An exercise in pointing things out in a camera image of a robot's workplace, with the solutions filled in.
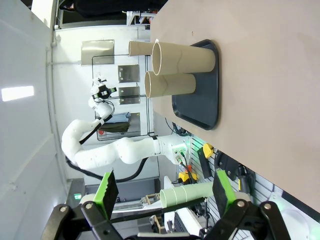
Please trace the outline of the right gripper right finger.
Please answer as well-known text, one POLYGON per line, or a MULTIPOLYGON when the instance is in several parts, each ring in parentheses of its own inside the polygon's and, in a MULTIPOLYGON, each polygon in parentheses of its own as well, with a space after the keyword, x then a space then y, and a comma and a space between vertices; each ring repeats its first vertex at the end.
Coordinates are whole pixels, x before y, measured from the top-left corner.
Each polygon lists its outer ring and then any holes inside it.
POLYGON ((273 201, 253 204, 248 194, 233 190, 224 170, 215 172, 212 191, 220 219, 205 240, 232 240, 239 230, 250 232, 255 240, 291 239, 277 204, 273 201))

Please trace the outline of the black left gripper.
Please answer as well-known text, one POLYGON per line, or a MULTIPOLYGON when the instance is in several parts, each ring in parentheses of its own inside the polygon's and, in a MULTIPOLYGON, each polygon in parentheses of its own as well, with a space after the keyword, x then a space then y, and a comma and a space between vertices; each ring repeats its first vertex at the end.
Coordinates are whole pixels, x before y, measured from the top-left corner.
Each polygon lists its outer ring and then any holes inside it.
POLYGON ((101 85, 98 87, 98 92, 96 94, 93 94, 92 97, 94 99, 109 98, 109 96, 111 95, 111 92, 116 92, 116 91, 117 91, 116 87, 112 87, 111 89, 109 89, 108 87, 106 87, 106 85, 101 85))

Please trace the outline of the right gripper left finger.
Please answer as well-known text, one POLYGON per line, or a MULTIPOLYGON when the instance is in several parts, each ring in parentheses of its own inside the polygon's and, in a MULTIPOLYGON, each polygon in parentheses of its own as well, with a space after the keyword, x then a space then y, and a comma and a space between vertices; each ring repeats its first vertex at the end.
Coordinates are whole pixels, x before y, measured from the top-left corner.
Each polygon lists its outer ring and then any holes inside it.
POLYGON ((41 239, 78 240, 83 232, 91 231, 97 240, 121 240, 111 223, 118 194, 114 172, 105 173, 93 200, 74 208, 67 204, 53 208, 41 239))

